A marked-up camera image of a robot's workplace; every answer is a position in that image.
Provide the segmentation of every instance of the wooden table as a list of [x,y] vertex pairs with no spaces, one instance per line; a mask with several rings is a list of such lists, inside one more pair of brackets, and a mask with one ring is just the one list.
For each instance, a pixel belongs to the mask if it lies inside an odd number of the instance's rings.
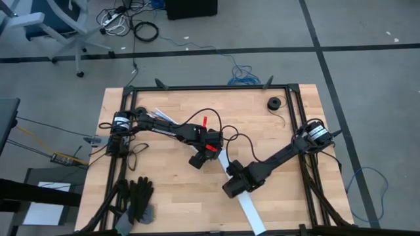
[[[301,96],[307,119],[320,118],[325,121],[316,85],[300,85]],[[102,103],[99,123],[111,122],[114,112],[119,111],[122,88],[107,88]],[[287,106],[276,113],[284,122],[271,115],[266,103],[272,96],[285,96],[284,90],[188,90],[140,92],[137,106],[148,110],[159,108],[177,122],[183,122],[202,108],[213,108],[220,113],[223,125],[234,125],[253,141],[259,159],[266,159],[290,142],[291,120]],[[296,100],[295,113],[298,115]],[[202,124],[208,116],[207,127],[219,129],[217,117],[205,111],[190,122]],[[100,136],[109,135],[109,130],[98,129]],[[227,128],[224,135],[234,131]],[[154,182],[155,191],[151,199],[154,206],[154,222],[149,225],[135,224],[132,233],[175,232],[175,231],[245,231],[251,227],[237,199],[229,199],[222,185],[226,174],[218,160],[206,162],[201,170],[188,164],[193,150],[164,135],[141,132],[131,146],[147,142],[150,148],[138,157],[137,169],[127,169],[126,178],[136,180],[147,176]],[[326,152],[334,155],[329,147]],[[91,162],[103,152],[91,157]],[[231,160],[239,159],[245,166],[253,160],[249,142],[238,138],[229,145]],[[319,155],[319,171],[325,196],[341,214],[352,223],[343,181],[335,160],[322,153]],[[119,172],[117,164],[114,180]],[[81,229],[91,219],[102,200],[106,188],[110,158],[103,157],[93,164],[87,173],[85,189],[80,204],[76,229]],[[254,191],[252,200],[266,229],[297,229],[299,224],[310,227],[299,161],[294,157],[277,168],[262,187]],[[318,221],[322,223],[318,200],[314,196]],[[108,217],[111,226],[112,213]]]

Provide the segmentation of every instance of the tape roll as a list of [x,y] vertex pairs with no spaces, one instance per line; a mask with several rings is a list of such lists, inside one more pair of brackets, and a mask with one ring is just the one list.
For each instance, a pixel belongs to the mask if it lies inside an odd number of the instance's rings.
[[267,103],[267,107],[272,111],[277,111],[281,105],[282,105],[282,102],[277,97],[270,98]]

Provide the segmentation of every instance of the black metal frame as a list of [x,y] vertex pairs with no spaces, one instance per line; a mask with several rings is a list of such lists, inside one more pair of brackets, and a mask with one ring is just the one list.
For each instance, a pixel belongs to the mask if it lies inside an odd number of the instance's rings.
[[[137,100],[137,93],[138,92],[151,92],[151,91],[182,91],[182,90],[243,90],[243,89],[284,89],[286,94],[286,100],[287,100],[287,106],[289,108],[290,112],[290,118],[292,120],[292,128],[293,131],[297,130],[297,120],[295,115],[295,110],[293,109],[293,101],[292,101],[292,92],[295,94],[297,99],[297,107],[299,109],[299,113],[301,115],[301,121],[302,123],[306,122],[306,116],[305,116],[305,109],[303,107],[301,93],[299,90],[298,84],[288,84],[288,85],[242,85],[242,86],[230,86],[230,85],[221,85],[221,86],[175,86],[175,87],[168,87],[165,85],[160,85],[158,87],[125,87],[123,88],[123,94],[121,99],[121,105],[120,105],[120,111],[125,110],[127,107],[127,102],[129,97],[131,97],[131,109],[135,109],[136,106],[136,100]],[[313,164],[314,157],[310,157],[310,161]],[[119,173],[118,178],[124,178],[126,173],[126,165],[125,165],[126,159],[123,158],[121,170]],[[302,175],[304,175],[304,171],[308,171],[305,164],[305,157],[303,155],[299,156],[299,163],[301,167]],[[111,165],[108,172],[108,180],[106,184],[106,192],[105,197],[110,193],[113,182],[114,182],[114,176],[116,171],[116,165],[117,165],[117,157],[111,157]],[[322,189],[322,183],[320,181],[320,175],[318,172],[318,168],[316,165],[313,165],[313,175],[314,175],[314,181],[316,185]],[[306,195],[306,202],[308,204],[308,213],[310,215],[310,222],[312,224],[312,227],[318,225],[317,216],[315,212],[314,207],[314,201],[312,198],[312,193],[307,184],[304,185],[305,195]],[[121,197],[117,195],[117,201],[116,205],[120,206],[121,204]],[[324,221],[324,224],[329,225],[329,217],[321,205],[322,210],[322,218]],[[108,211],[104,213],[102,220],[100,222],[100,230],[106,229],[106,223],[108,219]],[[117,216],[114,216],[113,220],[113,226],[116,224]],[[188,232],[188,233],[148,233],[148,234],[131,234],[131,235],[206,235],[206,234],[212,234],[215,233],[217,235],[217,232]],[[291,235],[291,234],[300,234],[301,230],[299,229],[290,229],[290,230],[276,230],[276,231],[267,231],[268,235]],[[223,235],[252,235],[252,231],[226,231],[223,232]]]

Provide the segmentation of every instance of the black glove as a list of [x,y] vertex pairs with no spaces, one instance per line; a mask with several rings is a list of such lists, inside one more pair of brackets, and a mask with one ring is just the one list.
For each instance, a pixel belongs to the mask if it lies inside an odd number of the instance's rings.
[[153,194],[154,188],[152,182],[147,177],[138,177],[137,184],[134,181],[130,181],[130,209],[129,209],[129,221],[134,223],[134,219],[140,222],[144,211],[149,203],[150,197]]

